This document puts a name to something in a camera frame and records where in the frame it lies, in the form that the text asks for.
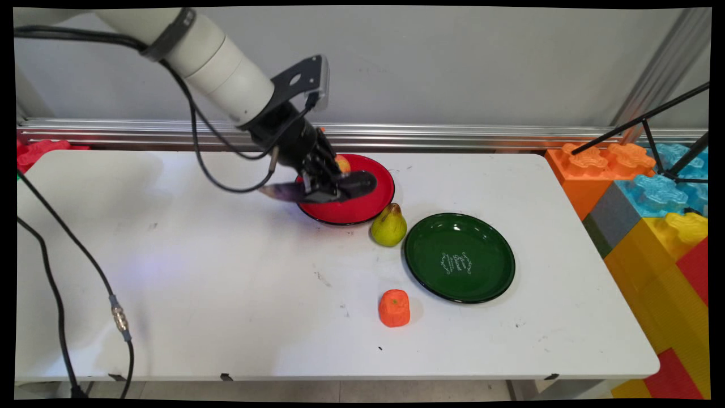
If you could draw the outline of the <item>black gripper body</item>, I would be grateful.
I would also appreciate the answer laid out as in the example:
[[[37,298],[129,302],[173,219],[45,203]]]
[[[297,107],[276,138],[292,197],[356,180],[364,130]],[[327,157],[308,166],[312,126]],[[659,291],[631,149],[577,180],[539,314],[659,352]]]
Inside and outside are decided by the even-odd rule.
[[[306,119],[310,110],[310,103],[298,111],[286,101],[247,124],[246,131],[264,152],[279,148],[279,164],[299,174],[337,176],[342,172],[335,160],[336,153],[321,128]]]

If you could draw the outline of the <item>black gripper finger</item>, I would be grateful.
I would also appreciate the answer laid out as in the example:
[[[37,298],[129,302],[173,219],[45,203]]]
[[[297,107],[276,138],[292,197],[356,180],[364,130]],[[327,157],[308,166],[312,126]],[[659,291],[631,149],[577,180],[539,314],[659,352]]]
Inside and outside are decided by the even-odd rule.
[[[351,165],[344,156],[337,155],[331,147],[325,147],[325,180],[338,181],[351,172]]]
[[[332,176],[322,176],[303,172],[301,173],[301,183],[303,186],[302,202],[308,203],[326,203],[326,202],[344,202],[347,195],[340,188],[342,181],[347,178],[346,173],[333,174]]]

